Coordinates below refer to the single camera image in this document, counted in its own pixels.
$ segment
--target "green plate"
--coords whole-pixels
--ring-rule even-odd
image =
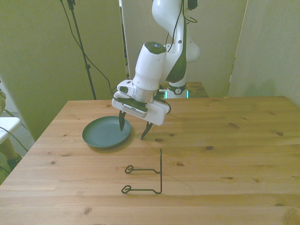
[[[125,120],[123,131],[120,130],[119,117],[106,116],[89,123],[82,132],[84,141],[92,147],[105,149],[114,147],[129,136],[130,123]]]

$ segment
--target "beige wall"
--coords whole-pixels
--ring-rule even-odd
[[[300,0],[248,0],[228,96],[300,106]]]
[[[116,86],[125,79],[118,0],[77,0],[75,15],[87,55]],[[0,21],[0,77],[37,139],[68,100],[93,99],[83,56],[59,0],[1,1]],[[97,98],[111,98],[91,74]]]
[[[210,97],[226,96],[247,0],[198,2],[199,6],[191,11],[198,23],[188,26],[201,56],[197,62],[188,64],[187,81],[201,81]],[[164,44],[167,31],[153,19],[151,0],[122,0],[122,7],[129,72],[133,78],[143,43]]]

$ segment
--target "wooden table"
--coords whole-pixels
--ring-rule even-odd
[[[118,115],[110,101],[70,101],[0,186],[1,225],[298,225],[300,109],[285,97],[169,99],[172,111],[143,141],[145,122],[110,150],[82,130]],[[133,188],[163,192],[122,194]]]

